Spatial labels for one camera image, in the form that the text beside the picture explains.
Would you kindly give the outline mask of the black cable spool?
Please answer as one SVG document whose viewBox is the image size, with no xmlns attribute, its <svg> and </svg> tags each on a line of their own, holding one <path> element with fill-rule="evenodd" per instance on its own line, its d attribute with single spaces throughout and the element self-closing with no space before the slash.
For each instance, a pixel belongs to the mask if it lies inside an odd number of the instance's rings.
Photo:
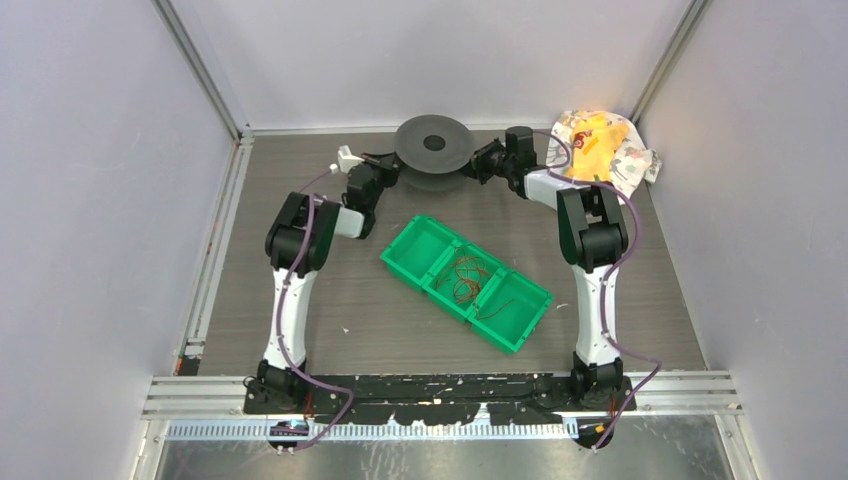
<svg viewBox="0 0 848 480">
<path fill-rule="evenodd" d="M 394 153 L 402 162 L 400 179 L 427 192 L 459 187 L 465 177 L 460 170 L 471 159 L 475 140 L 459 121 L 436 114 L 406 120 L 393 137 Z"/>
</svg>

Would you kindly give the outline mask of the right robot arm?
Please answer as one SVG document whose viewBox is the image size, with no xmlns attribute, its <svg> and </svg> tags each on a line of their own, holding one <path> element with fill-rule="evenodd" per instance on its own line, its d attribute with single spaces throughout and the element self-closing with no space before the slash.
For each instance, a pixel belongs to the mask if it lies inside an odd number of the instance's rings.
<svg viewBox="0 0 848 480">
<path fill-rule="evenodd" d="M 624 383 L 614 287 L 618 270 L 635 245 L 624 215 L 637 211 L 628 195 L 612 183 L 568 176 L 571 158 L 559 164 L 538 163 L 535 133 L 526 126 L 508 128 L 504 140 L 475 150 L 461 171 L 480 183 L 503 178 L 519 197 L 555 210 L 560 250 L 572 268 L 578 295 L 578 339 L 569 389 L 577 406 L 596 410 Z"/>
</svg>

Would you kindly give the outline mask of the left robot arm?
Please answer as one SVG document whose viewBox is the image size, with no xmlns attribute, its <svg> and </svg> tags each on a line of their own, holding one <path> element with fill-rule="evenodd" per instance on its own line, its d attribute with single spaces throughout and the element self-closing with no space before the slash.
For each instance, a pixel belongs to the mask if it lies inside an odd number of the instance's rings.
<svg viewBox="0 0 848 480">
<path fill-rule="evenodd" d="M 339 201 L 301 189 L 288 195 L 266 235 L 264 249 L 274 279 L 272 326 L 257 373 L 245 382 L 245 411 L 298 412 L 313 387 L 307 379 L 306 321 L 317 273 L 335 237 L 364 239 L 376 222 L 376 206 L 397 183 L 403 163 L 395 153 L 353 155 L 343 146 L 331 173 L 346 175 Z"/>
</svg>

